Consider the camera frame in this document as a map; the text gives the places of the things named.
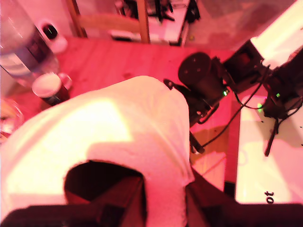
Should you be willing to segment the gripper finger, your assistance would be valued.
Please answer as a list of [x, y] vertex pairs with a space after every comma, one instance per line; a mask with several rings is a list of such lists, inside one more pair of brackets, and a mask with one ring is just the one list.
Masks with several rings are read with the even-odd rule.
[[194, 181], [186, 186], [187, 227], [235, 227], [227, 209], [235, 200], [219, 190], [195, 169]]
[[146, 226], [144, 182], [141, 177], [122, 179], [92, 204], [98, 205], [97, 222], [100, 227]]

